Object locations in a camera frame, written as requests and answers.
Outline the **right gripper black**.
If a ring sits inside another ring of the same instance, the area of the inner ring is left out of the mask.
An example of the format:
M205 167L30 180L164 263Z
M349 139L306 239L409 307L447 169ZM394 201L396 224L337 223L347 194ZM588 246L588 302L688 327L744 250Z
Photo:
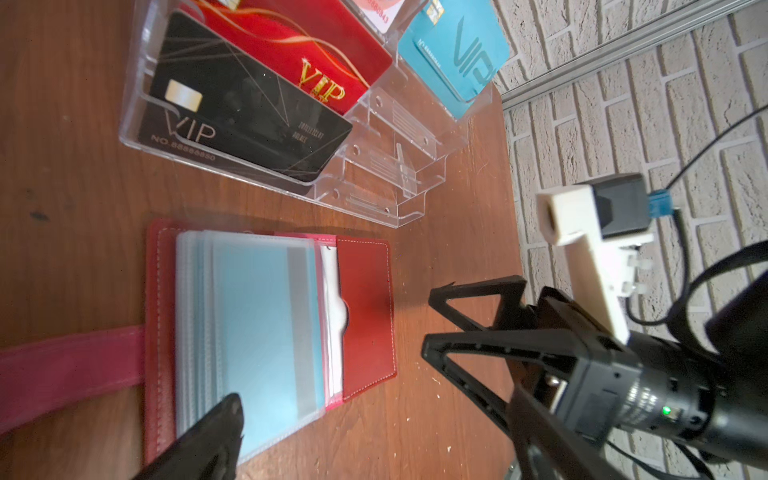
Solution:
M713 354L641 332L621 343L557 289L546 287L536 306L526 304L526 287L513 275L433 288L429 306L465 332L426 335L422 358L503 432L511 430L507 410L527 375L528 391L597 447L621 428L716 455L720 364Z

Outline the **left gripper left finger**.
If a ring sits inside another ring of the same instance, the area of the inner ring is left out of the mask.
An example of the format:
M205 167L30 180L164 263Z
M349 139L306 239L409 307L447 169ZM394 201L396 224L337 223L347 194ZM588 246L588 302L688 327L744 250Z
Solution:
M243 426L241 398L231 393L134 479L235 479Z

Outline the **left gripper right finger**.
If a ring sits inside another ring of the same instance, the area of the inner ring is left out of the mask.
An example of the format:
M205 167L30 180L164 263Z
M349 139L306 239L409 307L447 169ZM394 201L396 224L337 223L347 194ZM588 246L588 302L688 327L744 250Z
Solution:
M513 479L621 479L595 448L520 387L506 407L517 466Z

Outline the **red leather card wallet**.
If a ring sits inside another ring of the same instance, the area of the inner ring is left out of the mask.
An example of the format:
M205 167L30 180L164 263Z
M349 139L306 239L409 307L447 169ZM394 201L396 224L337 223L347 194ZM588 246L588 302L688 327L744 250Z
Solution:
M176 238L193 225L156 219L146 233L145 323L74 334L1 353L1 430L11 431L69 404L144 386L144 461L176 438ZM342 309L343 394L336 408L397 374L389 245L317 235L335 248Z

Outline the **clear acrylic card display stand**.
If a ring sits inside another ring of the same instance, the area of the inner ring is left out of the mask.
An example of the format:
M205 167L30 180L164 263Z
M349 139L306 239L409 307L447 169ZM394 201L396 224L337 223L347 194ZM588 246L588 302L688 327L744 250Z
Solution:
M469 142L400 55L422 1L139 1L119 135L389 227Z

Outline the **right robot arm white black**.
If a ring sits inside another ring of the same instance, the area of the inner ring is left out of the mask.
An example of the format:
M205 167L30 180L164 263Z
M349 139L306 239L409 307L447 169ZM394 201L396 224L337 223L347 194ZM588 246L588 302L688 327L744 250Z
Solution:
M525 479L615 479L601 457L616 428L674 442L700 478L714 462L767 465L767 280L706 326L704 349L677 300L663 339L627 328L617 295L632 243L570 247L573 292L522 302L519 276L432 290L456 326L429 334L423 358L514 443Z

